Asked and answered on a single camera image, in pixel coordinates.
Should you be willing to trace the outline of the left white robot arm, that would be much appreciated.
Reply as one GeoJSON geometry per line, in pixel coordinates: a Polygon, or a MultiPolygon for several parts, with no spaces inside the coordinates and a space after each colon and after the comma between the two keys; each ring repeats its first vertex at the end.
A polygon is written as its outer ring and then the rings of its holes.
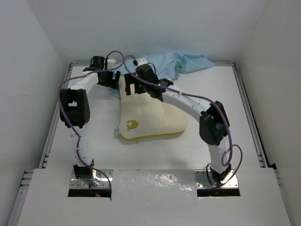
{"type": "Polygon", "coordinates": [[[82,75],[63,82],[65,84],[74,80],[73,84],[67,88],[60,87],[58,91],[60,118],[68,128],[75,152],[76,164],[73,165],[75,177],[86,182],[100,181],[104,176],[104,173],[94,168],[94,159],[84,144],[83,135],[90,120],[87,95],[95,85],[116,89],[120,72],[114,74],[115,67],[116,59],[94,56],[82,75]]]}

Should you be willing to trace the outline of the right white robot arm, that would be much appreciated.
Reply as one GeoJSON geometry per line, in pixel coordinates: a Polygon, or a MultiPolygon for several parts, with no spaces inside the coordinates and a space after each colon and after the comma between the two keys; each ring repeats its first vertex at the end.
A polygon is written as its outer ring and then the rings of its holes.
{"type": "Polygon", "coordinates": [[[232,158],[226,145],[230,141],[230,124],[222,103],[209,101],[204,104],[203,97],[184,93],[172,81],[159,79],[154,67],[145,60],[140,63],[135,60],[133,64],[135,73],[125,75],[126,94],[131,94],[130,86],[134,84],[136,94],[148,93],[152,98],[171,104],[193,117],[199,123],[201,139],[208,145],[211,176],[218,185],[222,184],[231,171],[232,158]]]}

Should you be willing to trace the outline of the light blue pillowcase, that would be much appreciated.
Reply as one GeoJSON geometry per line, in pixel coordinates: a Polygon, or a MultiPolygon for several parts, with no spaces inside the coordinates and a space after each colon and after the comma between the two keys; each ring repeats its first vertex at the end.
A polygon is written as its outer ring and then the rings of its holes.
{"type": "Polygon", "coordinates": [[[215,66],[203,54],[177,51],[148,54],[140,58],[154,64],[153,67],[156,68],[156,75],[159,79],[176,80],[180,74],[189,74],[215,66]]]}

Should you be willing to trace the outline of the cream pillow yellow edge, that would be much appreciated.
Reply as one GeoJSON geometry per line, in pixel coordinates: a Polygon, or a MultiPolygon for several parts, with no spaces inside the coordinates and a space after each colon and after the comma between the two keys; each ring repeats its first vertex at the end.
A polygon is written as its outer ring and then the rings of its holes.
{"type": "Polygon", "coordinates": [[[124,76],[119,79],[121,100],[120,123],[114,136],[126,141],[139,141],[164,136],[177,136],[187,128],[185,113],[179,108],[151,98],[148,93],[136,94],[133,84],[127,95],[124,76]]]}

